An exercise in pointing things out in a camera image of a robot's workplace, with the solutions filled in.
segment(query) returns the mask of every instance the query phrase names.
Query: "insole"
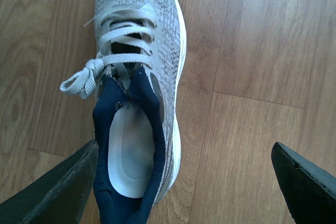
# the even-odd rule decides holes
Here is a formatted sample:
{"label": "insole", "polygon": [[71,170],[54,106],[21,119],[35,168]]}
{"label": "insole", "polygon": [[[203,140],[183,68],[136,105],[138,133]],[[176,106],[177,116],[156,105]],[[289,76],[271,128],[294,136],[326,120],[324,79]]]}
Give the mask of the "insole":
{"label": "insole", "polygon": [[108,172],[112,186],[123,196],[141,198],[153,169],[152,127],[138,103],[117,111],[110,127]]}

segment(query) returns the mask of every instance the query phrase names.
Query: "floor plank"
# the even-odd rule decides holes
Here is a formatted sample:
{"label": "floor plank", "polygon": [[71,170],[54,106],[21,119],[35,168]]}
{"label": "floor plank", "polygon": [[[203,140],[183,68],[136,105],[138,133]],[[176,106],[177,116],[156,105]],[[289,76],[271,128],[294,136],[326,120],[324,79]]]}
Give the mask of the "floor plank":
{"label": "floor plank", "polygon": [[149,223],[188,223],[228,0],[180,0],[180,3],[188,38],[177,99],[181,169],[168,195],[153,208]]}
{"label": "floor plank", "polygon": [[0,0],[0,202],[20,190],[54,0]]}
{"label": "floor plank", "polygon": [[[94,2],[0,0],[0,202],[93,137],[93,99],[59,85],[95,57]],[[293,223],[270,151],[281,141],[336,175],[336,0],[180,3],[182,162],[149,223]]]}
{"label": "floor plank", "polygon": [[282,223],[270,152],[296,147],[302,110],[214,93],[190,223]]}
{"label": "floor plank", "polygon": [[55,0],[53,18],[29,148],[68,156],[94,137],[93,98],[83,101],[59,91],[62,81],[96,57],[93,24],[95,0]]}
{"label": "floor plank", "polygon": [[[322,15],[300,141],[296,151],[336,176],[336,0]],[[291,216],[286,214],[285,222]]]}
{"label": "floor plank", "polygon": [[303,108],[324,0],[230,0],[215,91]]}

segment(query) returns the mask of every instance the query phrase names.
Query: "sneaker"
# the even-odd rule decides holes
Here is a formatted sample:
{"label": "sneaker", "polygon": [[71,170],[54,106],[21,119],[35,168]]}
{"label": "sneaker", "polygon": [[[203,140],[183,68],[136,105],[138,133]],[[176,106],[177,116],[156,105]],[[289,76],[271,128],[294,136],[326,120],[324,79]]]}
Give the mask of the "sneaker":
{"label": "sneaker", "polygon": [[101,223],[146,223],[176,180],[181,141],[177,85],[186,30],[177,0],[96,0],[97,57],[61,84],[93,111]]}

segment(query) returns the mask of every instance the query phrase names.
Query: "shoelace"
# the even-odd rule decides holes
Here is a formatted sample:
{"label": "shoelace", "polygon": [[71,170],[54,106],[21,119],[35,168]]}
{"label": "shoelace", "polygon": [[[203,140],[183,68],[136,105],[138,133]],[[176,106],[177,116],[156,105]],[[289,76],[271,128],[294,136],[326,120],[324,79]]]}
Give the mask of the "shoelace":
{"label": "shoelace", "polygon": [[121,44],[138,47],[142,54],[114,54],[103,55],[97,53],[96,59],[89,60],[83,70],[75,73],[68,80],[60,85],[60,90],[68,95],[79,95],[82,99],[88,98],[96,90],[95,78],[97,78],[107,65],[116,67],[124,86],[129,86],[130,79],[123,63],[139,62],[153,68],[149,56],[152,55],[150,46],[142,39],[136,39],[128,35],[148,35],[153,41],[153,28],[148,28],[134,22],[135,20],[148,20],[156,27],[155,13],[150,5],[145,5],[139,10],[122,10],[115,13],[97,15],[94,18],[103,24],[107,21],[113,22],[110,25],[110,32],[101,36],[98,40],[99,49],[107,43],[118,42]]}

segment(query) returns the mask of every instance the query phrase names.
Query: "white sole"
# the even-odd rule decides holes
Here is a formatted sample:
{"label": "white sole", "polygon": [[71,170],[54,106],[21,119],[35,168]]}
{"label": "white sole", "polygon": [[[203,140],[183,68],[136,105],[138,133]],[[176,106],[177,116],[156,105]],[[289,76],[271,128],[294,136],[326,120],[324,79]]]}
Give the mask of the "white sole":
{"label": "white sole", "polygon": [[173,173],[172,173],[172,180],[168,186],[168,189],[171,188],[171,186],[174,184],[178,171],[180,169],[181,164],[181,137],[180,137],[180,131],[179,131],[179,125],[177,123],[176,118],[176,96],[177,96],[177,87],[178,82],[180,81],[180,77],[182,74],[186,51],[187,51],[187,33],[185,29],[185,23],[184,18],[182,14],[182,10],[179,4],[178,0],[175,0],[176,8],[177,8],[177,14],[179,16],[179,23],[180,23],[180,61],[178,63],[178,69],[177,69],[177,76],[176,76],[176,85],[175,85],[175,101],[174,101],[174,126],[173,126],[173,160],[174,160],[174,166],[173,166]]}

